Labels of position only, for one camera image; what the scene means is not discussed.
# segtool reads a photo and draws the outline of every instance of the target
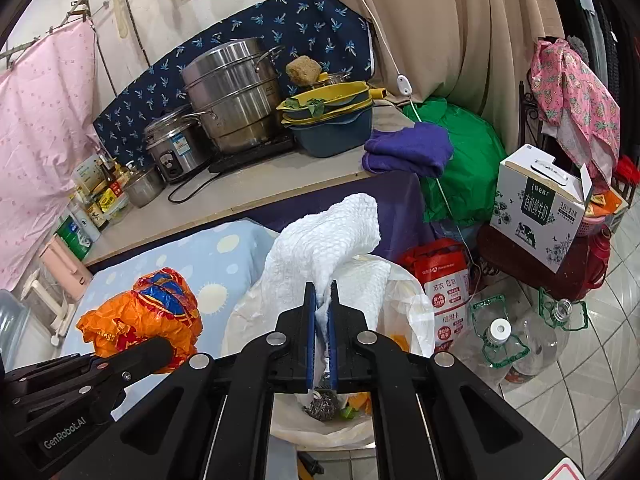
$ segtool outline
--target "beige curtain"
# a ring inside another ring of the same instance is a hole
[[[361,0],[341,0],[362,16]],[[517,148],[518,83],[539,36],[564,37],[554,0],[366,0],[376,31],[373,82],[399,96],[396,69],[414,101],[434,94],[480,114],[508,153]]]

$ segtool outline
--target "red and white bag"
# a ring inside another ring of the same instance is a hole
[[[398,264],[414,275],[430,298],[436,320],[436,352],[447,350],[465,329],[469,269],[462,243],[441,238],[414,247]]]

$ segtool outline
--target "pink plastic basket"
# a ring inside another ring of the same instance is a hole
[[[594,217],[583,216],[582,221],[580,222],[580,227],[578,227],[575,235],[589,236],[593,234],[600,228],[600,225],[603,224],[606,219],[606,215]]]

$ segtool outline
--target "blue polka dot tablecloth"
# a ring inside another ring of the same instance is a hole
[[[101,270],[82,297],[61,355],[94,351],[94,345],[84,343],[76,328],[82,314],[130,290],[140,276],[171,267],[180,272],[198,299],[204,327],[196,343],[198,351],[219,357],[226,321],[238,300],[260,278],[277,235],[251,220],[228,222]],[[120,418],[164,377],[149,376],[126,388],[127,398],[114,410],[114,418]]]

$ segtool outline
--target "yellow handle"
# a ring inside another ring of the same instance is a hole
[[[386,99],[386,88],[370,88],[369,97],[372,99]]]

